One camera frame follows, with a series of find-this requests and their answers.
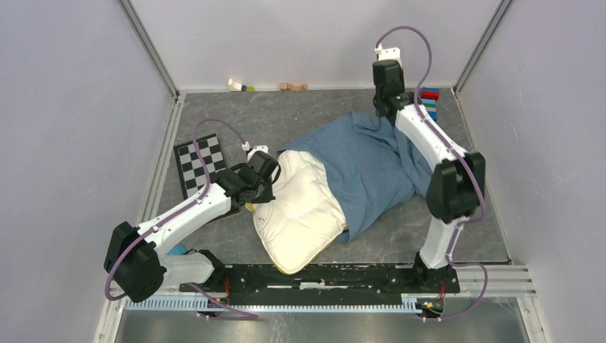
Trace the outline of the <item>white pillow with yellow side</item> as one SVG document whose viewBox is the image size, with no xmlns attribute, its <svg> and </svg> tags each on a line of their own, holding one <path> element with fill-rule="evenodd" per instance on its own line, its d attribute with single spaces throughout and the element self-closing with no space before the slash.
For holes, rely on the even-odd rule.
<svg viewBox="0 0 606 343">
<path fill-rule="evenodd" d="M 281 174 L 275 199 L 247 204 L 254 228 L 274 266 L 300 272 L 347 229 L 323 163 L 309 152 L 286 150 L 278 157 Z"/>
</svg>

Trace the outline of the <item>blue fabric pillowcase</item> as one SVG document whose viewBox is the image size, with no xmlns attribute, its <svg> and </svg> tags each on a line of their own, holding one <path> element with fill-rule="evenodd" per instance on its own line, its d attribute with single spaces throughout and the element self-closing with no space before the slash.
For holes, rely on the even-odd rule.
<svg viewBox="0 0 606 343">
<path fill-rule="evenodd" d="M 303 151 L 323 163 L 328 187 L 339 202 L 347 230 L 358 237 L 387 210 L 425 197 L 432 169 L 419 149 L 385 117 L 355 111 L 310 131 L 279 149 Z"/>
</svg>

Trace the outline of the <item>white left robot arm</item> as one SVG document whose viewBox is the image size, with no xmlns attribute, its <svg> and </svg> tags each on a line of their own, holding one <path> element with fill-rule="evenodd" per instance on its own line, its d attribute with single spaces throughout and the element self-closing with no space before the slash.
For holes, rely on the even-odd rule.
<svg viewBox="0 0 606 343">
<path fill-rule="evenodd" d="M 204 188 L 146 222 L 117 225 L 104 260 L 108 273 L 105 292 L 109 300 L 117 283 L 123 297 L 143 302 L 162 287 L 193 282 L 207 291 L 224 283 L 224 271 L 202 253 L 175 256 L 170 251 L 208 222 L 245 204 L 275 199 L 273 184 L 281 174 L 279 162 L 262 150 L 249 153 L 247 162 L 219 171 Z"/>
</svg>

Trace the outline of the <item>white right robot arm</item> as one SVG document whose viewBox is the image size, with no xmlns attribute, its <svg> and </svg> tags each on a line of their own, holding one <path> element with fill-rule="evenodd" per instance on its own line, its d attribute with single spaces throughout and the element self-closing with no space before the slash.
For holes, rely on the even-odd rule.
<svg viewBox="0 0 606 343">
<path fill-rule="evenodd" d="M 430 292 L 442 281 L 439 269 L 452 261 L 460 232 L 477 208 L 485 208 L 485 158 L 470 154 L 439 127 L 416 94 L 404 90 L 404 73 L 395 59 L 372 65 L 373 104 L 419 150 L 432 170 L 426 204 L 432 219 L 420 261 L 412 275 L 416 288 Z"/>
</svg>

